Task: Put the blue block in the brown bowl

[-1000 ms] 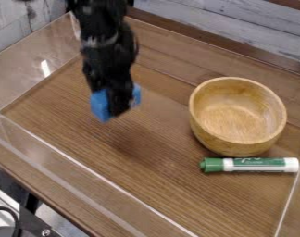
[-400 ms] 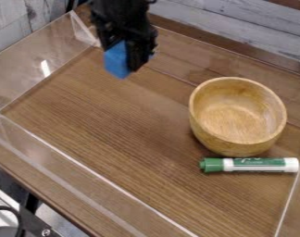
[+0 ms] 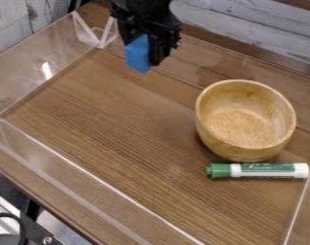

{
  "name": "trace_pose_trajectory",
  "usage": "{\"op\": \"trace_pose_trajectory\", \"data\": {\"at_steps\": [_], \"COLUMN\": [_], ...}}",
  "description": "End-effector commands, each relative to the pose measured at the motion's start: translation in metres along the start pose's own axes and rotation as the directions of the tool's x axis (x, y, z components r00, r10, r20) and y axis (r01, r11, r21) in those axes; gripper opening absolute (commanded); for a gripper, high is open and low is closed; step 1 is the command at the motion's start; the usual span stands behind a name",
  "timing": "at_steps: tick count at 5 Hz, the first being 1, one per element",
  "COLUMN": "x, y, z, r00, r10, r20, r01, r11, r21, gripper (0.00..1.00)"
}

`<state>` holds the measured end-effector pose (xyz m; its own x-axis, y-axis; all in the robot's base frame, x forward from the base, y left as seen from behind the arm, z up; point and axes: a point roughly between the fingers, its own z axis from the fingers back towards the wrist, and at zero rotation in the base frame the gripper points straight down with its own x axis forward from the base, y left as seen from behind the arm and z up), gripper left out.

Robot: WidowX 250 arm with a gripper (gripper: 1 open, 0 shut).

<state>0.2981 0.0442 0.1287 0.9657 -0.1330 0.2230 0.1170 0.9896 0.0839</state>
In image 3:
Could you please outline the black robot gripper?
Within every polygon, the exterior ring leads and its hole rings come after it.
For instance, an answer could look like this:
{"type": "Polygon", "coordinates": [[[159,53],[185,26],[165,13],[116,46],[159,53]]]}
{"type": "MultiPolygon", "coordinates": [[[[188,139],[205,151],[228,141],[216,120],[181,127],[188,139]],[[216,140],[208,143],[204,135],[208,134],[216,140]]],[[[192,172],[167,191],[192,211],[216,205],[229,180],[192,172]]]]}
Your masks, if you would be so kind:
{"type": "Polygon", "coordinates": [[[148,59],[157,66],[177,48],[180,22],[171,12],[171,0],[109,0],[124,45],[143,33],[148,36],[148,59]]]}

